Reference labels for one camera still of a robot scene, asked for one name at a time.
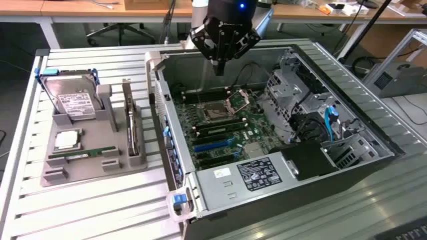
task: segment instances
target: slotted metal surface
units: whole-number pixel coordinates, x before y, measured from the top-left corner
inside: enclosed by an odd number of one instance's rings
[[[263,46],[298,44],[331,76],[367,115],[383,127],[407,156],[367,177],[350,190],[278,215],[219,239],[367,239],[375,233],[427,214],[426,141],[409,129],[387,106],[361,87],[361,82],[308,39],[268,40]],[[180,45],[127,46],[52,50],[36,57],[36,67],[99,70],[102,84],[114,84],[114,106],[123,105],[120,82],[131,80],[134,99],[143,108],[148,169],[42,187],[40,174],[52,124],[52,104],[30,82],[0,194],[6,198],[2,239],[144,239],[178,240],[179,225],[170,220],[168,191],[156,133],[148,109],[144,52],[179,49]]]
[[[124,105],[120,83],[130,79],[132,96],[142,107],[148,168],[131,174],[42,187],[54,106],[36,85],[22,149],[27,154],[19,158],[20,172],[16,174],[2,239],[182,238],[179,225],[170,220],[166,205],[168,186],[147,93],[144,52],[160,50],[159,47],[178,49],[180,45],[52,50],[40,59],[42,71],[47,67],[60,70],[96,68],[100,83],[112,84],[114,108]]]

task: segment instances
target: hard drive label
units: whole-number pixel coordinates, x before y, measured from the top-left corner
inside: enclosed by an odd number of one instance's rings
[[[95,114],[94,104],[88,93],[58,95],[63,108],[71,117]]]
[[[238,164],[247,190],[254,192],[282,183],[280,176],[268,157]]]

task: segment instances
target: wooden table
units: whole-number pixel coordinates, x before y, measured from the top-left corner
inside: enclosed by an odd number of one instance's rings
[[[0,0],[0,16],[42,16],[44,0]]]
[[[52,49],[59,49],[52,23],[162,23],[167,10],[126,10],[123,0],[114,5],[114,9],[92,4],[88,0],[0,0],[2,22],[36,22],[40,24],[47,42]],[[371,9],[367,15],[361,15],[354,23],[358,25],[350,40],[343,48],[345,55],[367,26],[377,10]],[[178,0],[172,22],[190,23],[192,18],[191,0]],[[349,24],[354,17],[345,14],[326,15],[318,9],[303,8],[299,5],[278,4],[274,6],[272,22],[279,23],[325,23]],[[427,24],[427,18],[409,18],[393,10],[386,9],[377,24]]]

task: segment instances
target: chair wheel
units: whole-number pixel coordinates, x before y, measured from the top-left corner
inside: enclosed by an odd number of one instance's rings
[[[96,41],[92,38],[87,39],[87,43],[92,46],[92,47],[98,47],[99,44],[96,43]]]

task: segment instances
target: chair leg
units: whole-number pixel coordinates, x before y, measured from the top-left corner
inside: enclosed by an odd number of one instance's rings
[[[128,30],[128,31],[131,31],[131,32],[134,32],[134,33],[136,33],[136,34],[139,34],[139,35],[142,35],[142,36],[144,36],[144,37],[150,38],[150,39],[151,39],[151,42],[152,42],[152,43],[155,43],[156,38],[155,38],[155,36],[154,36],[154,35],[151,35],[148,32],[142,31],[142,30],[139,30],[139,29],[136,29],[136,28],[131,27],[131,26],[130,26],[130,25],[127,25],[127,24],[123,26],[123,28],[124,28],[126,30]]]
[[[102,35],[103,33],[107,33],[107,32],[110,32],[111,30],[115,30],[115,29],[118,29],[118,28],[119,28],[119,25],[118,25],[118,24],[110,25],[110,26],[102,28],[100,30],[92,32],[91,34],[86,35],[86,37],[87,37],[87,38],[90,38],[90,37],[96,37],[96,36]]]

